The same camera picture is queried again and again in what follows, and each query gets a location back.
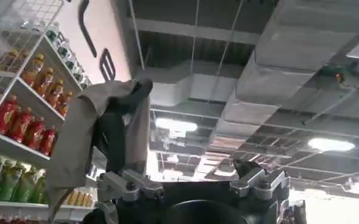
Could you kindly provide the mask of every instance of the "wire rack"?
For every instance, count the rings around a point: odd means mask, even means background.
[[[26,85],[20,75],[32,56],[46,55],[40,50],[43,45],[49,49],[45,33],[62,5],[62,0],[0,1],[0,106],[10,95],[16,95],[22,107],[31,107],[35,116],[49,117],[47,125],[58,126],[63,121],[61,115]]]

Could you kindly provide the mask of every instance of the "store shelf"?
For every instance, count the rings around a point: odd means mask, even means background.
[[[33,114],[44,117],[47,128],[52,125],[60,128],[63,125],[64,117],[21,78],[18,77],[11,93],[18,96],[18,104],[24,108],[31,107]]]
[[[40,217],[43,220],[48,218],[47,205],[0,201],[0,209],[2,214],[15,214],[20,217],[31,215],[32,218]],[[60,207],[55,219],[81,221],[92,209],[91,207],[63,205]]]
[[[64,86],[68,91],[78,93],[82,87],[78,84],[72,72],[65,65],[62,58],[57,53],[56,49],[49,39],[45,36],[37,48],[37,53],[42,53],[46,56],[45,67],[52,67],[54,69],[55,77],[64,81]]]
[[[45,168],[49,157],[0,134],[0,154],[33,166]]]

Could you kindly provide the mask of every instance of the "gray cloth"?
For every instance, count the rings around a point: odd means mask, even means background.
[[[46,175],[48,221],[52,223],[65,198],[85,186],[91,164],[90,145],[96,120],[107,108],[109,97],[130,94],[135,81],[110,81],[93,85],[73,98],[54,147]],[[143,100],[127,126],[126,164],[145,162],[148,154],[149,98]]]

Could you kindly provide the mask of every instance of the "bolt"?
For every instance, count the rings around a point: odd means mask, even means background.
[[[128,191],[133,191],[133,190],[135,190],[135,189],[136,189],[135,183],[133,183],[133,182],[128,182],[128,183],[126,183],[126,189],[127,189]]]

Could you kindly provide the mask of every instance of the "ceiling pipe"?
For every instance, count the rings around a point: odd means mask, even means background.
[[[143,51],[141,50],[140,37],[138,36],[138,29],[137,29],[137,23],[136,23],[136,15],[135,15],[135,10],[133,8],[133,0],[128,0],[128,2],[129,2],[129,7],[130,7],[130,14],[132,15],[133,28],[135,29],[138,56],[140,57],[141,68],[143,70],[145,70]]]

